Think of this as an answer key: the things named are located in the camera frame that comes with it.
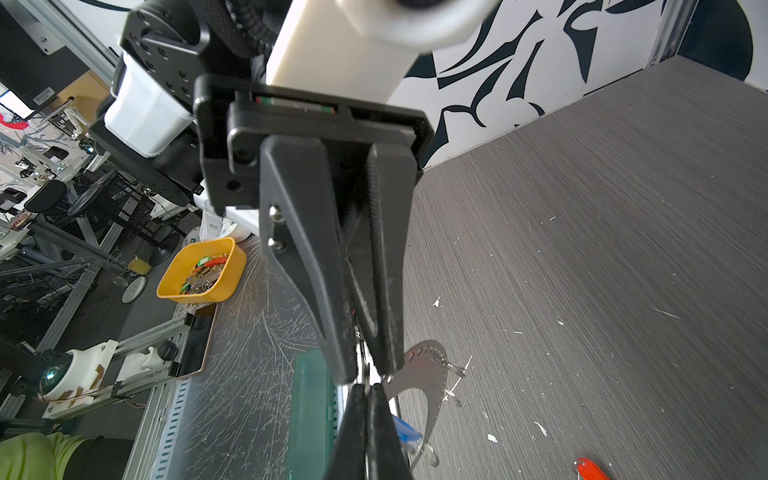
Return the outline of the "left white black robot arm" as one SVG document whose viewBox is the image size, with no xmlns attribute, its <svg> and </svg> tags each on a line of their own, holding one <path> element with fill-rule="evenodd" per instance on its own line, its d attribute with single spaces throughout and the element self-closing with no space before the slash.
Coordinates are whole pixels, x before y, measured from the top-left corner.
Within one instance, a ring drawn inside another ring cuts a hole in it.
<svg viewBox="0 0 768 480">
<path fill-rule="evenodd" d="M 403 261 L 433 131 L 390 97 L 423 46 L 405 1 L 145 1 L 99 125 L 132 172 L 254 210 L 333 378 L 404 363 Z"/>
</svg>

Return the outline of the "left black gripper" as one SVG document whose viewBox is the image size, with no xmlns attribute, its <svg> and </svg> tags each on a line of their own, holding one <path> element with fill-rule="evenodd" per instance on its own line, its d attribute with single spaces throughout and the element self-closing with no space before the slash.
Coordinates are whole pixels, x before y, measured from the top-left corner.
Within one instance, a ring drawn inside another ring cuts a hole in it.
<svg viewBox="0 0 768 480">
<path fill-rule="evenodd" d="M 354 316 L 378 373 L 400 370 L 416 160 L 434 138 L 426 114 L 214 74 L 195 81 L 193 112 L 211 207 L 222 215 L 260 204 L 267 257 L 338 384 L 356 379 L 357 360 L 337 207 L 358 183 L 345 225 Z"/>
</svg>

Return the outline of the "yellow tray with keys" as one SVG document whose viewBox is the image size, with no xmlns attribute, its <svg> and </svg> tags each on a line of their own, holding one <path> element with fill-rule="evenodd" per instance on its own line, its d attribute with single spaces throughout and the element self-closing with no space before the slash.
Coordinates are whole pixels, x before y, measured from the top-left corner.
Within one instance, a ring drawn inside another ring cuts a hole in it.
<svg viewBox="0 0 768 480">
<path fill-rule="evenodd" d="M 174 257 L 156 295 L 179 304 L 222 302 L 234 294 L 246 263 L 244 250 L 231 237 L 192 243 Z"/>
</svg>

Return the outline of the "blue key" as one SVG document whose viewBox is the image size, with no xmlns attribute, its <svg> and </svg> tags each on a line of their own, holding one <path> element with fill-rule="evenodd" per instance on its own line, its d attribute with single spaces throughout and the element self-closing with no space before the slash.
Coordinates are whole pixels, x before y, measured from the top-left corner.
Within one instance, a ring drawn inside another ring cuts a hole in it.
<svg viewBox="0 0 768 480">
<path fill-rule="evenodd" d="M 422 445 L 423 435 L 400 417 L 392 414 L 395 431 L 402 447 L 414 455 Z"/>
</svg>

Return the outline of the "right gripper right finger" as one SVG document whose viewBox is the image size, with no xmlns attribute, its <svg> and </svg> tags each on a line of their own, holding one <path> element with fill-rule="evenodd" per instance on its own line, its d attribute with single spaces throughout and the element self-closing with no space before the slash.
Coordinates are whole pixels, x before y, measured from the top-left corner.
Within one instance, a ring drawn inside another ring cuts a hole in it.
<svg viewBox="0 0 768 480">
<path fill-rule="evenodd" d="M 379 383 L 371 386 L 367 395 L 365 454 L 369 479 L 413 479 L 384 388 Z"/>
</svg>

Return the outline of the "dark green pad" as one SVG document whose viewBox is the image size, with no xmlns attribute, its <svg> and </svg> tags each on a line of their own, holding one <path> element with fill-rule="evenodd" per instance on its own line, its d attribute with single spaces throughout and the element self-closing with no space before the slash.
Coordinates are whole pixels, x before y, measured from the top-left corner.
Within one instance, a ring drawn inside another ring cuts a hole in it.
<svg viewBox="0 0 768 480">
<path fill-rule="evenodd" d="M 335 441 L 336 388 L 319 349 L 294 359 L 286 478 L 322 479 Z"/>
</svg>

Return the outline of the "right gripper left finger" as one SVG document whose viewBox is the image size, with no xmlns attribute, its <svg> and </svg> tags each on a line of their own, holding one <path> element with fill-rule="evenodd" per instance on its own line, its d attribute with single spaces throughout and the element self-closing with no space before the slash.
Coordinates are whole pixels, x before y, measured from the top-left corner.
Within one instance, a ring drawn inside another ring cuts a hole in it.
<svg viewBox="0 0 768 480">
<path fill-rule="evenodd" d="M 360 384 L 352 386 L 334 450 L 324 474 L 326 480 L 362 480 L 366 469 L 367 398 Z"/>
</svg>

